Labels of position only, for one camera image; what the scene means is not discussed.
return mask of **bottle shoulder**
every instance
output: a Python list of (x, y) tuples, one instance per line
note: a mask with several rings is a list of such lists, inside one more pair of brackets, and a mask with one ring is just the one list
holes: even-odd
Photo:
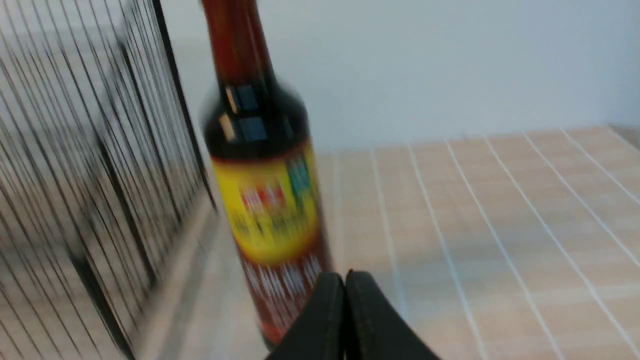
[(217, 96), (205, 114), (204, 137), (212, 157), (250, 161), (273, 158), (309, 138), (307, 111), (299, 97), (273, 90), (250, 111), (238, 111)]

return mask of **black metal bar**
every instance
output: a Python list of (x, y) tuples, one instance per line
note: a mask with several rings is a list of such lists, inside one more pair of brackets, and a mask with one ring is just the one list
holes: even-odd
[(100, 316), (104, 320), (105, 325), (109, 329), (109, 333), (116, 343), (116, 346), (122, 351), (122, 354), (129, 360), (135, 360), (136, 357), (131, 349), (131, 344), (127, 341), (127, 338), (123, 330), (118, 325), (111, 306), (104, 296), (104, 292), (100, 287), (100, 282), (91, 267), (89, 260), (86, 257), (80, 258), (73, 254), (69, 254), (69, 258), (76, 268), (76, 272), (80, 276), (80, 280), (83, 282), (91, 300), (93, 301), (96, 309), (100, 313)]
[(166, 21), (164, 20), (164, 12), (162, 10), (162, 5), (160, 3), (160, 0), (152, 0), (152, 4), (154, 7), (154, 11), (156, 13), (158, 31), (160, 32), (160, 37), (162, 38), (162, 43), (164, 45), (164, 51), (166, 54), (167, 62), (169, 63), (169, 70), (171, 73), (171, 77), (173, 79), (173, 84), (177, 91), (178, 100), (180, 102), (180, 108), (182, 109), (182, 113), (184, 114), (184, 125), (187, 127), (189, 139), (191, 140), (191, 144), (193, 146), (193, 152), (195, 153), (196, 160), (198, 162), (198, 168), (200, 169), (200, 177), (202, 178), (202, 182), (205, 184), (205, 187), (207, 188), (207, 194), (209, 195), (213, 208), (217, 210), (216, 201), (213, 199), (213, 194), (211, 193), (211, 187), (209, 186), (209, 177), (207, 176), (207, 171), (204, 167), (202, 155), (200, 153), (200, 148), (198, 146), (198, 140), (196, 138), (196, 134), (193, 129), (191, 116), (189, 115), (189, 109), (187, 108), (187, 101), (184, 98), (184, 92), (182, 91), (180, 76), (178, 75), (178, 66), (175, 63), (175, 55), (173, 54), (173, 48), (171, 47), (169, 32), (167, 32), (167, 29), (166, 29)]
[(133, 241), (136, 244), (136, 248), (138, 249), (138, 255), (142, 260), (142, 264), (147, 273), (147, 277), (149, 279), (149, 284), (153, 288), (156, 285), (157, 277), (156, 272), (154, 271), (151, 262), (147, 256), (147, 251), (145, 250), (145, 246), (142, 243), (142, 237), (140, 236), (140, 231), (138, 230), (138, 226), (136, 225), (135, 219), (133, 219), (133, 215), (131, 214), (131, 210), (129, 209), (129, 205), (127, 204), (127, 199), (124, 197), (124, 191), (122, 191), (122, 186), (120, 185), (120, 181), (118, 180), (118, 176), (116, 175), (115, 169), (113, 168), (113, 164), (111, 162), (111, 158), (109, 157), (109, 152), (106, 147), (102, 143), (101, 140), (98, 141), (98, 148), (100, 149), (100, 153), (104, 158), (104, 163), (106, 166), (106, 170), (115, 191), (115, 195), (118, 197), (118, 201), (120, 201), (122, 205), (122, 210), (124, 212), (125, 219), (129, 226), (129, 230), (132, 234)]

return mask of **tiled floor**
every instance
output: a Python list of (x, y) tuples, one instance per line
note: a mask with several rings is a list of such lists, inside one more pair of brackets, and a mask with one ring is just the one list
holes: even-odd
[[(318, 165), (337, 269), (372, 272), (444, 359), (640, 358), (640, 152), (609, 128)], [(184, 359), (266, 355), (233, 251), (223, 225)]]

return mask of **bottle neck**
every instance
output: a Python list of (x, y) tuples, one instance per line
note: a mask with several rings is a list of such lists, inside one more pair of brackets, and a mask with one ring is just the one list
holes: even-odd
[(221, 87), (266, 86), (273, 69), (256, 0), (203, 0), (202, 4)]

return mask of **black object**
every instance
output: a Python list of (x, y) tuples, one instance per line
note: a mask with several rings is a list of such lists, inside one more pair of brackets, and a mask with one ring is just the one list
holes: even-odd
[(324, 273), (267, 360), (439, 360), (396, 313), (368, 272)]
[(342, 359), (344, 287), (339, 274), (318, 277), (313, 295), (267, 360)]

